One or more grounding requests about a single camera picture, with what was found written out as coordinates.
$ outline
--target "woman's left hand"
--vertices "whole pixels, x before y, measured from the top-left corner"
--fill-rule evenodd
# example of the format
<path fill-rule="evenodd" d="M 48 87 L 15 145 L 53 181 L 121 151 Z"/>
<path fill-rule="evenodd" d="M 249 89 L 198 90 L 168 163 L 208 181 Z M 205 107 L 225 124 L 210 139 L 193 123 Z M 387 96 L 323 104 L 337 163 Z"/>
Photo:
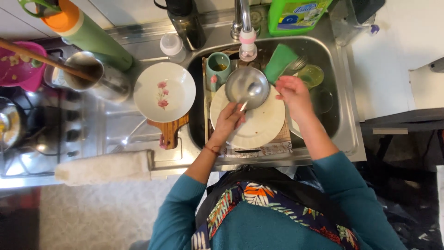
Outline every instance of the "woman's left hand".
<path fill-rule="evenodd" d="M 238 104 L 236 112 L 233 113 L 235 105 L 235 102 L 231 102 L 220 112 L 216 128 L 207 143 L 211 147 L 222 146 L 230 134 L 245 122 L 245 114 L 243 111 L 240 111 L 242 104 Z"/>

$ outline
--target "orange lid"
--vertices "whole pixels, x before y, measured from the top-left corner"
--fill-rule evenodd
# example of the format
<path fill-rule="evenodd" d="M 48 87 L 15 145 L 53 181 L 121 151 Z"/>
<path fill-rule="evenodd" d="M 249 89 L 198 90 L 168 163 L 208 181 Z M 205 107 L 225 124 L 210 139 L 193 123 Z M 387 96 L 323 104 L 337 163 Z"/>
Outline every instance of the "orange lid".
<path fill-rule="evenodd" d="M 62 12 L 42 17 L 41 20 L 55 32 L 66 32 L 72 29 L 79 20 L 80 10 L 69 0 L 59 0 L 59 7 Z"/>

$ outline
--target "white plate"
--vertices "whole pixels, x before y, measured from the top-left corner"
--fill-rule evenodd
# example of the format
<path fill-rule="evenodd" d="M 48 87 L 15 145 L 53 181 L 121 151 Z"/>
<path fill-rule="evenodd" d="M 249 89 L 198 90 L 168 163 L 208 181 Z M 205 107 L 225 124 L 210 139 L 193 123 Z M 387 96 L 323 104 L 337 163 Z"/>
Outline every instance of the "white plate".
<path fill-rule="evenodd" d="M 272 141 L 281 131 L 285 122 L 284 102 L 276 100 L 279 93 L 271 86 L 267 100 L 257 109 L 248 110 L 246 122 L 235 130 L 227 143 L 240 149 L 254 149 Z M 229 103 L 225 95 L 225 85 L 216 92 L 210 106 L 210 119 L 213 128 L 222 109 Z"/>
<path fill-rule="evenodd" d="M 191 109 L 196 85 L 182 66 L 161 62 L 145 69 L 134 87 L 134 102 L 146 118 L 156 122 L 175 121 Z"/>
<path fill-rule="evenodd" d="M 288 124 L 288 129 L 293 134 L 295 134 L 295 135 L 299 136 L 300 138 L 302 138 L 301 132 L 299 131 L 299 125 L 293 119 L 291 119 L 290 112 L 289 112 L 289 109 L 288 109 L 287 105 L 285 105 L 285 109 L 287 111 L 287 121 L 291 121 L 291 124 L 290 123 Z"/>

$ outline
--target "green sponge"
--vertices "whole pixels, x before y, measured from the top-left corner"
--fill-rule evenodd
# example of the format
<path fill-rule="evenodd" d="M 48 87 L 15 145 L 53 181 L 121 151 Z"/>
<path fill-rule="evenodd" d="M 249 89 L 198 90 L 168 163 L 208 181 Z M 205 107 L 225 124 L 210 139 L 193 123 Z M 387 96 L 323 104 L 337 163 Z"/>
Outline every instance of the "green sponge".
<path fill-rule="evenodd" d="M 268 82 L 274 85 L 275 81 L 282 72 L 284 72 L 287 65 L 297 58 L 298 56 L 287 45 L 278 44 L 264 70 Z"/>

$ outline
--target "dish soap label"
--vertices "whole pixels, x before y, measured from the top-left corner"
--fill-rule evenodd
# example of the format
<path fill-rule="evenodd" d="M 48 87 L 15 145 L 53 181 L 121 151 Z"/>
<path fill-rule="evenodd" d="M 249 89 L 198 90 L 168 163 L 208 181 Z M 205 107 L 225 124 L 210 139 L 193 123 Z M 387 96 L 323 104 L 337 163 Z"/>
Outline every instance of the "dish soap label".
<path fill-rule="evenodd" d="M 312 27 L 321 17 L 330 1 L 286 3 L 279 18 L 277 29 L 299 29 Z"/>

